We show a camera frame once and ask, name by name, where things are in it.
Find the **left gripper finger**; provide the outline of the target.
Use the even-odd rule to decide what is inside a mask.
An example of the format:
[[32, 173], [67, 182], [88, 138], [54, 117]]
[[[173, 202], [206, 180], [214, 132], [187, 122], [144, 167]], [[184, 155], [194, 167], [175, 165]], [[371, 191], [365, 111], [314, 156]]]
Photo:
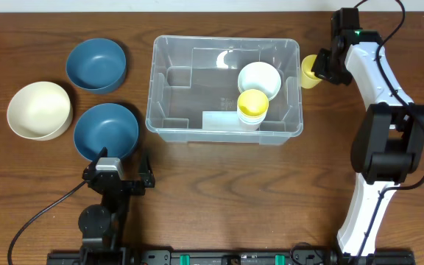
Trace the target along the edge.
[[138, 167], [138, 174], [142, 181], [153, 181], [153, 172], [149, 162], [147, 152], [142, 152], [141, 161]]
[[101, 158], [104, 158], [107, 156], [107, 148], [103, 147], [99, 154], [88, 164], [88, 166], [83, 171], [84, 177], [93, 177], [96, 175], [97, 169], [96, 165], [99, 162]]

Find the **yellow cup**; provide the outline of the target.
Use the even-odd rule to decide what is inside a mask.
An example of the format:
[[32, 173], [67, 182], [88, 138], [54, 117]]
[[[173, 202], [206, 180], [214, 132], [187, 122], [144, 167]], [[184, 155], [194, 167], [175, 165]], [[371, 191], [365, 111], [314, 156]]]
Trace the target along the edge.
[[266, 115], [269, 108], [267, 95], [256, 89], [242, 92], [237, 101], [238, 112], [249, 118], [258, 118]]
[[322, 80], [315, 75], [312, 71], [312, 67], [316, 61], [317, 55], [310, 54], [303, 59], [301, 62], [301, 87], [305, 89], [314, 88]]

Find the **blue bowl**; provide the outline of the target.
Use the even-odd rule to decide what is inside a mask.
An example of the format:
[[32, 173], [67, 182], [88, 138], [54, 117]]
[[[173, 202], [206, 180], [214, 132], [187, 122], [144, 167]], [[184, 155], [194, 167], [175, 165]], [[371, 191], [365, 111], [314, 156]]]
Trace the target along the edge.
[[112, 93], [125, 80], [127, 57], [117, 42], [93, 38], [71, 51], [66, 61], [66, 74], [75, 86], [89, 93]]
[[104, 103], [86, 110], [74, 128], [74, 145], [87, 160], [94, 160], [107, 148], [110, 158], [125, 159], [138, 145], [138, 120], [128, 108]]

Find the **white small bowl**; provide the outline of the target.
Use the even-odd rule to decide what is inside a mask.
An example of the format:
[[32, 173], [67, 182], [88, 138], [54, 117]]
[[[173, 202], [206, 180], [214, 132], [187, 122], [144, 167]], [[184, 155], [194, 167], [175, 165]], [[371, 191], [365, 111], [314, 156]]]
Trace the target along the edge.
[[240, 93], [256, 89], [265, 93], [271, 101], [277, 96], [282, 80], [274, 66], [264, 62], [254, 62], [240, 70], [237, 84]]

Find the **cream large bowl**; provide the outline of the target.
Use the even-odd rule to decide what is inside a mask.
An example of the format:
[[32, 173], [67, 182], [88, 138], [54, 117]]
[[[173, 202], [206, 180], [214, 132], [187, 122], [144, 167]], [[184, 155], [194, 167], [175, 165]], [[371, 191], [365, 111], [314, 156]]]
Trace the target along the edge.
[[34, 82], [19, 90], [7, 107], [7, 123], [18, 136], [48, 141], [71, 125], [74, 111], [64, 88], [53, 82]]

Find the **white cup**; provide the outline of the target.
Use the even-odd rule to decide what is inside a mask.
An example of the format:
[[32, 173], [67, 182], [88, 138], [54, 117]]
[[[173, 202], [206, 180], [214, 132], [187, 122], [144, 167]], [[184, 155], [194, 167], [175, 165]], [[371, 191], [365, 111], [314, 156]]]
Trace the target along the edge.
[[263, 113], [260, 116], [247, 116], [243, 113], [238, 113], [238, 118], [244, 124], [248, 124], [248, 125], [260, 124], [266, 118], [266, 114]]

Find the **pink cup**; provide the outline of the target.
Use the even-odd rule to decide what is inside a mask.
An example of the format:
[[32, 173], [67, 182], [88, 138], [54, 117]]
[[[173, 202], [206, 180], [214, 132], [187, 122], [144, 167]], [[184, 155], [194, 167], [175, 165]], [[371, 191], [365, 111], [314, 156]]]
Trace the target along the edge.
[[246, 123], [244, 121], [239, 120], [238, 125], [243, 131], [256, 131], [261, 126], [261, 123]]

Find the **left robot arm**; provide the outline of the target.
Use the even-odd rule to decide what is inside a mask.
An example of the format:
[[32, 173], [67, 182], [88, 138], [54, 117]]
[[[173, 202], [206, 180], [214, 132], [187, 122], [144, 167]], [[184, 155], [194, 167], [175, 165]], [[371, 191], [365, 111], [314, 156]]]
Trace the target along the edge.
[[87, 186], [102, 195], [99, 204], [88, 206], [79, 215], [82, 232], [80, 260], [82, 265], [125, 265], [134, 257], [131, 250], [121, 245], [124, 224], [130, 209], [130, 198], [145, 195], [155, 186], [155, 177], [147, 155], [142, 155], [138, 180], [125, 180], [119, 158], [109, 158], [102, 148], [82, 173]]

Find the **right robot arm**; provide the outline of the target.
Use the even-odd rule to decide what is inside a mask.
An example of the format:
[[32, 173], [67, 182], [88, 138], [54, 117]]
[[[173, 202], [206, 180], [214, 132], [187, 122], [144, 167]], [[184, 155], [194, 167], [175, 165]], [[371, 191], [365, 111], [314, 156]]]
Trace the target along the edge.
[[317, 54], [312, 72], [335, 85], [355, 82], [366, 108], [350, 151], [356, 187], [337, 233], [336, 262], [413, 264], [410, 252], [377, 252], [375, 238], [395, 192], [424, 183], [424, 105], [400, 87], [386, 59], [387, 40], [360, 27], [357, 7], [332, 15], [331, 40], [331, 48]]

